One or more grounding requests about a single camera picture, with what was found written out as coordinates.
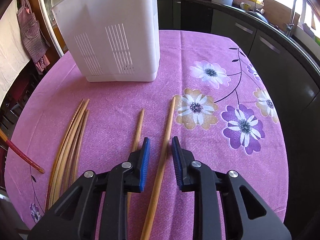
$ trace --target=purple flower print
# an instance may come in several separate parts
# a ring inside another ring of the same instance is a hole
[[[228,122],[223,135],[230,138],[233,149],[242,145],[248,155],[261,150],[259,139],[264,138],[265,133],[262,122],[254,116],[252,109],[244,105],[239,105],[239,109],[227,106],[227,111],[222,112],[221,117]]]
[[[41,215],[39,213],[39,208],[36,206],[35,203],[30,203],[30,210],[31,210],[31,217],[33,219],[33,221],[35,223],[38,223],[40,218],[41,218]]]
[[[256,80],[258,80],[258,81],[261,81],[261,82],[262,82],[262,80],[261,80],[261,78],[259,77],[259,75],[258,75],[258,73],[257,73],[256,69],[254,68],[254,66],[252,66],[252,64],[251,64],[251,63],[249,63],[249,65],[247,66],[247,69],[248,69],[248,72],[249,72],[249,73],[251,73],[251,74],[253,74],[253,75],[254,75],[254,77],[255,77],[255,79],[256,79]]]

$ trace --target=pink tablecloth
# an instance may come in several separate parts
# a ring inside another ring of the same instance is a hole
[[[90,98],[90,115],[79,175],[109,171],[127,160],[139,112],[146,109],[141,142],[151,140],[149,173],[145,191],[132,196],[129,239],[140,237],[174,95],[171,135],[212,169],[239,171],[284,219],[288,165],[281,126],[248,58],[230,39],[206,33],[160,31],[160,50],[158,76],[151,83],[89,83],[69,53],[43,78],[12,141],[46,173],[30,168],[11,150],[5,168],[9,197],[29,228],[43,215],[53,160],[82,98]],[[169,155],[151,239],[192,239],[192,227],[193,193],[179,192]]]

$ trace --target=chair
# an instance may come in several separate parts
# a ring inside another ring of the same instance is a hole
[[[5,191],[4,167],[7,159],[8,149],[1,145],[0,147],[0,188]]]

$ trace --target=cabinet door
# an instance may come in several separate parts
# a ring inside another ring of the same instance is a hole
[[[319,92],[318,86],[303,66],[259,30],[249,59],[268,90],[282,127],[298,118]]]
[[[180,30],[181,23],[181,1],[172,0],[172,10],[173,10],[173,29]]]
[[[172,0],[158,0],[159,30],[173,29]]]
[[[305,228],[320,209],[319,178],[308,176],[319,169],[320,95],[302,111],[295,121],[283,129],[289,166],[289,197],[284,224],[292,239]]]
[[[213,10],[211,33],[232,39],[248,55],[257,29],[226,13]]]
[[[212,22],[211,7],[203,4],[181,1],[181,30],[210,33]]]

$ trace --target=flower print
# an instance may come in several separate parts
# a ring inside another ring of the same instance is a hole
[[[200,90],[186,88],[184,95],[175,95],[175,110],[178,111],[176,122],[192,130],[197,124],[205,130],[210,128],[211,124],[216,124],[218,119],[213,115],[218,110],[211,96],[205,96]]]
[[[254,66],[253,66],[251,63],[249,63],[249,64],[247,65],[247,69],[248,69],[248,72],[249,72],[249,73],[251,73],[251,74],[254,75],[254,77],[255,77],[256,80],[262,82],[262,80],[261,80],[260,76],[258,75],[256,69],[254,68]]]
[[[35,203],[30,203],[30,210],[31,210],[31,217],[35,223],[38,223],[41,219],[41,215],[39,213],[39,208],[36,206]]]
[[[261,114],[264,117],[271,116],[273,122],[277,123],[279,121],[278,114],[267,90],[261,90],[257,88],[257,90],[253,92],[253,94],[258,99],[258,102],[256,102],[256,106],[260,109]]]
[[[220,85],[229,86],[231,79],[226,75],[226,70],[216,63],[209,63],[207,61],[194,62],[195,66],[191,67],[192,76],[201,78],[203,82],[212,85],[218,89]]]
[[[244,105],[239,105],[238,109],[227,106],[226,109],[221,117],[228,122],[223,134],[230,139],[230,146],[238,149],[242,145],[248,155],[253,151],[259,152],[259,140],[265,137],[265,133],[262,122],[254,116],[253,110]]]

